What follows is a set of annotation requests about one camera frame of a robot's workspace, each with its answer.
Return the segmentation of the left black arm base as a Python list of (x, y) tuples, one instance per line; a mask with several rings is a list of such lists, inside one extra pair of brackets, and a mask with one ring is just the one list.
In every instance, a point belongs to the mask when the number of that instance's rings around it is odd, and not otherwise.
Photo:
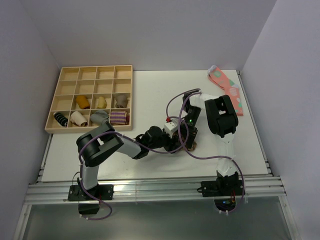
[[(114, 193), (114, 186), (112, 184), (98, 184), (87, 192), (99, 200), (112, 200)], [(70, 202), (93, 201), (94, 198), (90, 197), (84, 192), (80, 185), (72, 185), (69, 188), (67, 200)]]

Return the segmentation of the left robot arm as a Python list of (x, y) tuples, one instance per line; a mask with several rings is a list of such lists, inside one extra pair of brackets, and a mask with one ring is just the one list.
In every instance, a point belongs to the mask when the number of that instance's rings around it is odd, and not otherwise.
[(86, 200), (96, 197), (99, 166), (114, 153), (139, 160), (149, 152), (157, 153), (157, 149), (165, 149), (163, 154), (173, 154), (181, 149), (178, 141), (158, 126), (151, 126), (132, 139), (117, 132), (108, 122), (81, 135), (76, 145), (80, 161), (79, 194)]

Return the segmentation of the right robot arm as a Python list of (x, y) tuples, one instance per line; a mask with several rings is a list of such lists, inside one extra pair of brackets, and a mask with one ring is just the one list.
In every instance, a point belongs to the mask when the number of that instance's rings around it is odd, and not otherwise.
[(185, 93), (182, 100), (182, 110), (186, 112), (184, 121), (190, 133), (197, 133), (197, 120), (201, 110), (205, 111), (208, 128), (214, 134), (219, 150), (216, 172), (222, 179), (216, 183), (216, 189), (220, 194), (227, 195), (234, 188), (234, 183), (227, 177), (239, 173), (233, 161), (233, 141), (239, 120), (231, 98), (228, 95), (213, 96), (194, 90)]

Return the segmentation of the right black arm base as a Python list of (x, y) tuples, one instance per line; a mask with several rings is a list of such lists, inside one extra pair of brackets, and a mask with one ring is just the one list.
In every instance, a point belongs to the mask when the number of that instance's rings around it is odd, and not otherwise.
[(202, 181), (196, 190), (203, 197), (241, 197), (246, 193), (237, 172), (231, 176), (218, 176), (216, 180)]

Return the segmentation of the brown argyle sock pair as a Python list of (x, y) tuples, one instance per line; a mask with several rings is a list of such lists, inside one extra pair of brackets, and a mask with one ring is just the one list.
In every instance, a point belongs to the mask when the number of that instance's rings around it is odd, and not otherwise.
[[(178, 136), (178, 133), (175, 133), (174, 136), (176, 137), (177, 139), (177, 142), (176, 142), (176, 147), (180, 147), (181, 146), (181, 142), (180, 142), (180, 139), (179, 139), (179, 136)], [(190, 132), (189, 135), (188, 135), (188, 138), (187, 138), (187, 141), (185, 143), (185, 147), (187, 148), (188, 151), (192, 152), (196, 149), (197, 147), (197, 143), (195, 142), (195, 138), (197, 136), (197, 133), (196, 132)]]

